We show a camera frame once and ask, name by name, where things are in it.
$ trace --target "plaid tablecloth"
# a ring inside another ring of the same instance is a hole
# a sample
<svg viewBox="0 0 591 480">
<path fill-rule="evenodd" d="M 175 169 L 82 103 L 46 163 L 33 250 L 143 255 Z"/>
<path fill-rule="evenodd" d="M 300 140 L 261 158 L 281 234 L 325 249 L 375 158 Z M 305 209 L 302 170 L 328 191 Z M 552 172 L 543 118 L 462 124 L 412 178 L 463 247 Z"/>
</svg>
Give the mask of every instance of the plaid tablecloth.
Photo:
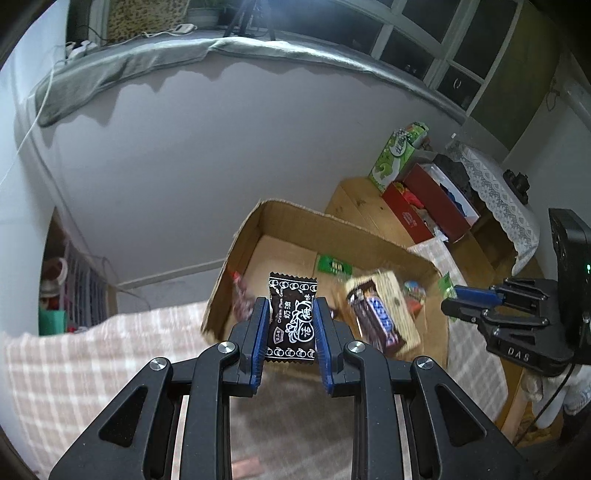
<svg viewBox="0 0 591 480">
<path fill-rule="evenodd" d="M 463 279 L 447 249 L 412 248 L 452 279 Z M 200 334 L 205 302 L 118 315 L 79 335 L 4 338 L 4 360 L 25 439 L 47 478 L 61 455 L 152 358 L 178 362 L 209 346 Z M 507 397 L 500 362 L 472 325 L 450 324 L 448 372 L 495 419 Z M 177 432 L 181 444 L 184 411 Z M 232 459 L 259 456 L 265 480 L 350 478 L 353 401 L 332 399 L 316 381 L 265 370 L 254 398 L 233 398 Z M 178 477 L 175 452 L 174 475 Z"/>
</svg>

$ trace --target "white lace cloth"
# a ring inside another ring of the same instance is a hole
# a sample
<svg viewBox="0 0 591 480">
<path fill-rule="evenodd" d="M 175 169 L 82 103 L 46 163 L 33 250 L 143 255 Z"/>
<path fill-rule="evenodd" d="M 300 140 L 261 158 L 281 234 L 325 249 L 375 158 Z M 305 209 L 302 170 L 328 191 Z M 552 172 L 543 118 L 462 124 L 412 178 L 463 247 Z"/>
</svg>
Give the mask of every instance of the white lace cloth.
<svg viewBox="0 0 591 480">
<path fill-rule="evenodd" d="M 470 185 L 478 193 L 517 251 L 512 275 L 517 275 L 535 254 L 540 226 L 534 212 L 523 205 L 503 179 L 503 170 L 484 153 L 454 141 L 446 155 L 464 165 Z"/>
</svg>

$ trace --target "silver screw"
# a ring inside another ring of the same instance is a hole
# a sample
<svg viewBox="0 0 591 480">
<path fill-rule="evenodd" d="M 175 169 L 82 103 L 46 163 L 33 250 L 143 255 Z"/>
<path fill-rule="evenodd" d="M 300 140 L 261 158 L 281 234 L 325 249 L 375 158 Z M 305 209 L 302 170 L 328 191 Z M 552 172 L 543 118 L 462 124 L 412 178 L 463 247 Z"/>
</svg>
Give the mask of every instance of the silver screw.
<svg viewBox="0 0 591 480">
<path fill-rule="evenodd" d="M 423 370 L 431 370 L 433 364 L 433 358 L 424 355 L 417 358 L 417 367 L 422 368 Z"/>
<path fill-rule="evenodd" d="M 162 370 L 164 367 L 166 367 L 166 364 L 167 360 L 162 356 L 150 360 L 150 368 L 155 371 Z"/>
<path fill-rule="evenodd" d="M 232 342 L 222 342 L 218 344 L 217 351 L 220 353 L 230 353 L 233 352 L 235 348 L 236 345 L 234 345 Z"/>
<path fill-rule="evenodd" d="M 347 348 L 353 353 L 361 353 L 365 350 L 365 344 L 359 340 L 353 340 L 352 342 L 349 342 Z"/>
</svg>

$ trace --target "white wall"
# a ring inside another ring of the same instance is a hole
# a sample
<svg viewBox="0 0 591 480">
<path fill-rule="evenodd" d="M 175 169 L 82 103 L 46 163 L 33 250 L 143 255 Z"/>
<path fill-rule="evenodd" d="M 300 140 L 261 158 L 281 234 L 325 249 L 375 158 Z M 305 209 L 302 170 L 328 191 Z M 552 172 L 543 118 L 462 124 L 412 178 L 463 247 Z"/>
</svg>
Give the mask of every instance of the white wall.
<svg viewBox="0 0 591 480">
<path fill-rule="evenodd" d="M 536 259 L 544 275 L 556 279 L 548 208 L 572 209 L 591 225 L 591 132 L 561 98 L 551 112 L 542 102 L 503 168 L 528 176 L 530 205 L 541 229 Z"/>
<path fill-rule="evenodd" d="M 19 105 L 60 57 L 54 46 L 65 42 L 68 6 L 68 0 L 57 0 L 29 28 L 0 70 L 0 179 L 21 141 L 15 138 Z M 17 161 L 0 185 L 0 332 L 7 335 L 38 333 L 39 276 L 53 207 L 36 169 Z M 34 469 L 36 461 L 24 442 L 4 370 L 0 372 L 0 425 Z"/>
<path fill-rule="evenodd" d="M 101 93 L 43 129 L 43 155 L 91 252 L 131 281 L 225 257 L 259 199 L 323 210 L 413 120 L 436 148 L 458 127 L 366 75 L 211 54 Z"/>
</svg>

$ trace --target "window frame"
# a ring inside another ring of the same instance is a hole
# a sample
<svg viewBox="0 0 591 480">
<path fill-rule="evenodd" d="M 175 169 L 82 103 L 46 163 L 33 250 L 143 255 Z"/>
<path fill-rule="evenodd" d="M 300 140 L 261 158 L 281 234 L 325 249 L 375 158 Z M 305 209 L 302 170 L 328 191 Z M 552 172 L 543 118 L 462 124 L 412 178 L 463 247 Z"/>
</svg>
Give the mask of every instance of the window frame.
<svg viewBox="0 0 591 480">
<path fill-rule="evenodd" d="M 473 98 L 470 106 L 466 110 L 467 115 L 470 115 L 474 110 L 474 107 L 478 103 L 478 100 L 482 97 L 482 94 L 488 86 L 491 78 L 501 62 L 501 58 L 507 50 L 507 46 L 515 31 L 515 26 L 521 14 L 524 0 L 512 0 L 517 5 L 513 19 L 509 25 L 501 48 L 497 52 L 497 55 L 489 69 L 485 78 L 480 77 L 476 73 L 472 72 L 468 68 L 455 62 L 455 57 L 470 24 L 476 14 L 480 0 L 460 0 L 456 12 L 447 28 L 445 36 L 441 42 L 438 42 L 429 33 L 419 27 L 412 20 L 408 19 L 402 14 L 404 7 L 406 6 L 407 0 L 393 0 L 392 6 L 387 7 L 386 5 L 378 2 L 378 0 L 332 0 L 333 2 L 346 5 L 349 8 L 357 10 L 369 17 L 372 17 L 382 23 L 382 28 L 375 40 L 374 47 L 372 48 L 370 55 L 379 60 L 384 52 L 384 48 L 392 31 L 396 29 L 399 33 L 407 37 L 409 40 L 415 42 L 426 52 L 430 53 L 434 60 L 431 66 L 427 70 L 427 74 L 423 82 L 431 90 L 437 90 L 447 69 L 452 66 L 464 73 L 474 81 L 480 84 L 480 89 Z"/>
</svg>

